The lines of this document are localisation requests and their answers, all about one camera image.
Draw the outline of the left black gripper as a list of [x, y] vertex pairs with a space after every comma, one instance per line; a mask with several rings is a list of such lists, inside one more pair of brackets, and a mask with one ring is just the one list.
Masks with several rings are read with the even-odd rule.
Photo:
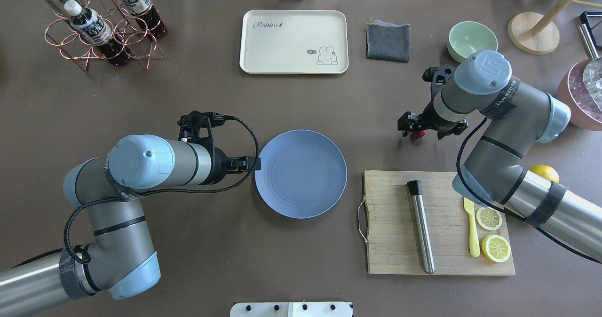
[[232, 173], [248, 173], [254, 170], [261, 170], [260, 158], [242, 156], [231, 158], [230, 160], [223, 151], [215, 151], [214, 156], [213, 184], [221, 182], [230, 171]]

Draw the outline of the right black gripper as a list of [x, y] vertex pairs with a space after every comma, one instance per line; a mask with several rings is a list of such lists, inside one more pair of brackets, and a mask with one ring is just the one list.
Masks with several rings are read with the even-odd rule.
[[435, 130], [438, 140], [441, 140], [448, 135], [461, 135], [467, 128], [468, 119], [445, 120], [435, 111], [433, 102], [429, 102], [420, 115], [406, 112], [397, 120], [397, 130], [402, 132], [402, 137], [407, 137], [413, 131]]

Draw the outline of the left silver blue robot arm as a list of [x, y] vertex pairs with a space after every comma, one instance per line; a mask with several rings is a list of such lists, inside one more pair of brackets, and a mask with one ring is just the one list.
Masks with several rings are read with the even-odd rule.
[[105, 158], [66, 175], [63, 192], [75, 211], [64, 228], [65, 245], [1, 273], [1, 315], [26, 317], [101, 291], [122, 300], [150, 289], [161, 272], [142, 199], [192, 193], [189, 186], [260, 167], [258, 155], [229, 158], [210, 137], [123, 137]]

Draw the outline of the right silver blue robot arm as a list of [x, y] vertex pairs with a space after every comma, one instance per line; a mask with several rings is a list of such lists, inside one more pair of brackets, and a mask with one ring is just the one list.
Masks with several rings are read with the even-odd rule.
[[438, 138], [459, 135], [479, 111], [488, 128], [464, 162], [456, 161], [453, 187], [460, 195], [538, 229], [546, 237], [590, 261], [601, 261], [601, 208], [521, 165], [535, 142], [555, 139], [570, 120], [570, 108], [512, 75], [494, 50], [471, 54], [457, 68], [425, 71], [431, 100], [424, 111], [398, 119], [403, 135], [435, 130]]

